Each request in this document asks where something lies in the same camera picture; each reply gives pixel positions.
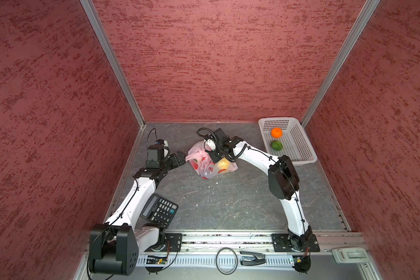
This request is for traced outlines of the pink plastic bag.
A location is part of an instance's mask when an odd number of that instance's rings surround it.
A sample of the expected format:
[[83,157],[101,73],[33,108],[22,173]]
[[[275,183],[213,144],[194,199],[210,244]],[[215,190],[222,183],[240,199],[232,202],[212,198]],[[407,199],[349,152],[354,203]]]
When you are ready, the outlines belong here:
[[212,160],[210,154],[205,152],[204,148],[207,148],[204,141],[197,142],[191,147],[185,158],[185,161],[189,162],[197,175],[203,179],[211,179],[217,175],[234,172],[238,169],[236,163],[228,161],[225,157],[217,161]]

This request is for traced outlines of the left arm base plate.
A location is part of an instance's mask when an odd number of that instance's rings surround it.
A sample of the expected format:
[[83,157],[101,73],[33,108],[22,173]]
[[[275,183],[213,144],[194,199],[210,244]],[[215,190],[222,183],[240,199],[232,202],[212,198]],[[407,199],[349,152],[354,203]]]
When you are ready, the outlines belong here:
[[145,250],[146,253],[179,252],[182,246],[181,233],[161,233],[158,242]]

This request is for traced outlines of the white plastic basket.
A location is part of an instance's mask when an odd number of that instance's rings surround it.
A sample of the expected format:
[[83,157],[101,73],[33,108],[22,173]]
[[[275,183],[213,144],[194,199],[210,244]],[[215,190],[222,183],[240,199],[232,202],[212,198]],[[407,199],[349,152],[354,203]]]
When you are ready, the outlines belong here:
[[[303,166],[315,163],[317,155],[313,149],[308,136],[301,126],[299,120],[293,117],[271,117],[263,118],[258,121],[262,140],[269,154],[277,157],[286,155],[295,166]],[[271,130],[275,127],[282,129],[283,135],[276,139],[271,136]],[[283,145],[283,150],[275,151],[271,147],[271,142],[279,140]]]

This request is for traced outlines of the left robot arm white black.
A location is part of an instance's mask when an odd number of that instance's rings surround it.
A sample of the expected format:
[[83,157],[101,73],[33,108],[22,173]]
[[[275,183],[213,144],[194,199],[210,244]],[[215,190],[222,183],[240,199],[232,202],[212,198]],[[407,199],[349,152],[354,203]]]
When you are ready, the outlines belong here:
[[153,248],[163,250],[171,244],[165,230],[178,211],[178,205],[155,193],[168,171],[185,164],[181,151],[161,152],[150,146],[146,167],[134,175],[129,194],[105,223],[90,232],[87,275],[129,276],[140,253]]

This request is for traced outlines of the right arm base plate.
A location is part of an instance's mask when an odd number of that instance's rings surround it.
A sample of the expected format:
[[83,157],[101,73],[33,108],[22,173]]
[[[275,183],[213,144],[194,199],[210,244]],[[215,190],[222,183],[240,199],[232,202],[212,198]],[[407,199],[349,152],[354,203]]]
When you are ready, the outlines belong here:
[[272,245],[276,253],[305,253],[309,248],[310,253],[321,252],[319,243],[314,234],[309,238],[308,244],[302,250],[295,250],[291,246],[289,234],[274,233],[271,235]]

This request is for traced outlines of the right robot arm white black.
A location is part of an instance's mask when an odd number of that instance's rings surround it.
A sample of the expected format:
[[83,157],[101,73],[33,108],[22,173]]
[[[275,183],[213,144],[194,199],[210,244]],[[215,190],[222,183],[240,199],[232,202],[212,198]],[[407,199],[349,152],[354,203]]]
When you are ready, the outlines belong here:
[[280,200],[288,223],[289,244],[293,251],[309,247],[312,229],[303,213],[299,195],[299,176],[287,156],[277,157],[257,149],[238,136],[229,137],[222,129],[200,128],[197,135],[204,139],[204,150],[218,163],[222,159],[246,161],[268,176],[268,188]]

